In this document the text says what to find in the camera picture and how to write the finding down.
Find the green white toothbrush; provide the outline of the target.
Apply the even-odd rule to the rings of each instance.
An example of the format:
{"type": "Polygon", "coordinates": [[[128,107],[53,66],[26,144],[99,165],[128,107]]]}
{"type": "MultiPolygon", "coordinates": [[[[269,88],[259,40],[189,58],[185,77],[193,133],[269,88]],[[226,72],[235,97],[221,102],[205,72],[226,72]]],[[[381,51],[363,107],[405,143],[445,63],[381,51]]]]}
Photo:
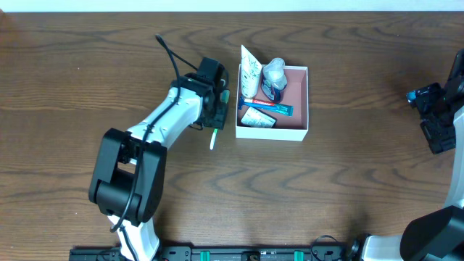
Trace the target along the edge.
{"type": "MultiPolygon", "coordinates": [[[[229,97],[230,97],[230,91],[229,90],[224,90],[220,95],[220,106],[222,107],[223,114],[224,114],[224,117],[222,119],[222,123],[225,122],[225,119],[226,119],[226,116],[227,116],[229,97]]],[[[216,141],[216,138],[217,138],[217,135],[218,135],[218,131],[219,131],[219,128],[215,128],[213,133],[212,133],[212,137],[211,137],[211,141],[210,141],[210,150],[211,151],[214,149],[215,141],[216,141]]]]}

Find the white lotion tube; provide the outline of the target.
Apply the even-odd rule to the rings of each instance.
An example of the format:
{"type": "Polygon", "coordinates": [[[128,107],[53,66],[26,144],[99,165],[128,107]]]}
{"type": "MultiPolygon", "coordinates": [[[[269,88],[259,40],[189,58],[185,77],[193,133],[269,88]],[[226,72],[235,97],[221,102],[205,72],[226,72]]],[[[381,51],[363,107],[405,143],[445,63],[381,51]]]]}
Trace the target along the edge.
{"type": "Polygon", "coordinates": [[[252,99],[257,95],[261,71],[260,62],[241,46],[241,94],[245,98],[252,99]]]}

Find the green white soap box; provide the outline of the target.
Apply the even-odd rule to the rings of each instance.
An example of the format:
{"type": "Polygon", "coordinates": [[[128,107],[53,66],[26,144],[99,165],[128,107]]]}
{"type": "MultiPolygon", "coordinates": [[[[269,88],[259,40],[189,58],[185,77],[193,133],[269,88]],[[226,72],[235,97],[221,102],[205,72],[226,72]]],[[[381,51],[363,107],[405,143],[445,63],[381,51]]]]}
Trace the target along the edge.
{"type": "Polygon", "coordinates": [[[241,119],[241,124],[252,128],[272,128],[276,124],[276,119],[254,107],[249,107],[241,119]]]}

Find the blue soap pump bottle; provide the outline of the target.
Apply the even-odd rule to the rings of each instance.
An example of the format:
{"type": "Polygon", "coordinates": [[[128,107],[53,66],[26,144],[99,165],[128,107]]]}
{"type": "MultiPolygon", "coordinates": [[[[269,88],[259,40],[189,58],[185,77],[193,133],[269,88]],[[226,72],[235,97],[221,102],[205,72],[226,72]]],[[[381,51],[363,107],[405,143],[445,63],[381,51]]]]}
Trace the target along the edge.
{"type": "Polygon", "coordinates": [[[285,62],[281,58],[274,58],[262,69],[261,89],[266,97],[273,103],[280,103],[283,92],[287,86],[284,73],[285,62]]]}

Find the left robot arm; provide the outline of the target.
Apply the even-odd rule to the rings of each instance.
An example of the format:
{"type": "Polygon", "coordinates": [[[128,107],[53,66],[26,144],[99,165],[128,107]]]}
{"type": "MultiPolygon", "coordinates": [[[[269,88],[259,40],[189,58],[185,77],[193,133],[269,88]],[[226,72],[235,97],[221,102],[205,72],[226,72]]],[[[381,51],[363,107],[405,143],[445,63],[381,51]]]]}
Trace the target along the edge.
{"type": "Polygon", "coordinates": [[[223,129],[229,94],[225,67],[204,58],[194,72],[171,83],[165,100],[144,120],[104,134],[88,198],[112,222],[126,260],[157,258],[153,216],[162,198],[167,151],[193,125],[223,129]]]}

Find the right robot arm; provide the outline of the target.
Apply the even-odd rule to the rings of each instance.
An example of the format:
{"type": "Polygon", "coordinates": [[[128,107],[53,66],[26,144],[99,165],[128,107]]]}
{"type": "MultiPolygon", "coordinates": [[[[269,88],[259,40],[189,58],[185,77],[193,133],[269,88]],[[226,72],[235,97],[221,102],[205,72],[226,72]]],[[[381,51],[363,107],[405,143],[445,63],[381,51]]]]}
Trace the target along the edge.
{"type": "Polygon", "coordinates": [[[347,260],[463,259],[463,50],[454,58],[444,86],[407,94],[433,154],[455,150],[452,179],[442,209],[411,221],[399,236],[366,236],[353,242],[347,260]]]}

